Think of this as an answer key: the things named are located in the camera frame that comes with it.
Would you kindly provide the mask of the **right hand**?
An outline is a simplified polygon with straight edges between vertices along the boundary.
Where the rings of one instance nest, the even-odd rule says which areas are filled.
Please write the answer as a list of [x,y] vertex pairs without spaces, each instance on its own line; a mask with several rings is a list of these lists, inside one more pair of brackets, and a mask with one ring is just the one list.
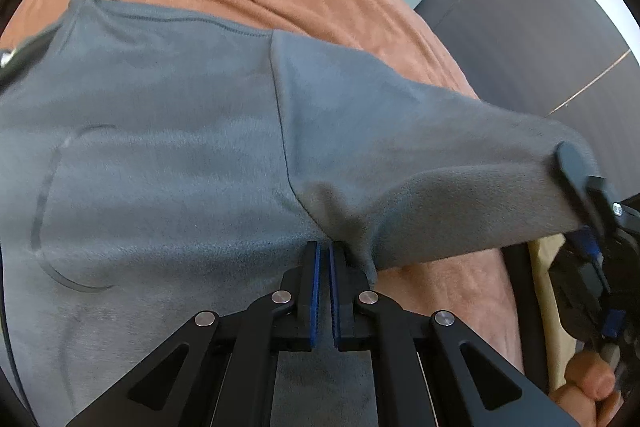
[[567,363],[564,377],[566,383],[549,398],[582,427],[607,426],[623,404],[608,363],[596,352],[582,351]]

